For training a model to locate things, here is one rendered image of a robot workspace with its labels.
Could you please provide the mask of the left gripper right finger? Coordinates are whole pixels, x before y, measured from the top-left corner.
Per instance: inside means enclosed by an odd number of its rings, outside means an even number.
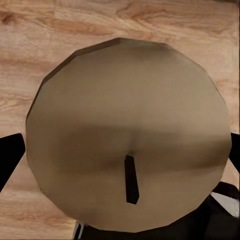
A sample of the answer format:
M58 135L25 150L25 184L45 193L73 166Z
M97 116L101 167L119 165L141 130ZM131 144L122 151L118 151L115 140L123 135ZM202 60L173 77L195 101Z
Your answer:
M229 158L240 173L240 135L231 133L232 148Z

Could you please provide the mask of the pillar candle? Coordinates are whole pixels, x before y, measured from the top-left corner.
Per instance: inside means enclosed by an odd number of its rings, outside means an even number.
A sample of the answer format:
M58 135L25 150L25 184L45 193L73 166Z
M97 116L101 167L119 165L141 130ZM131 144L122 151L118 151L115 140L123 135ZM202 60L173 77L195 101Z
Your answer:
M206 68L168 43L118 37L41 82L26 161L66 216L138 233L196 210L222 181L229 110Z

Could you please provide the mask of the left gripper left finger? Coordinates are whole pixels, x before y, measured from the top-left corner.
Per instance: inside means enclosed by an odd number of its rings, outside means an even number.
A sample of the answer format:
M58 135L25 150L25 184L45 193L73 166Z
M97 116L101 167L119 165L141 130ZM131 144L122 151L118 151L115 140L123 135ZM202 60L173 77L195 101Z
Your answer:
M0 192L25 152L25 141L20 132L0 138Z

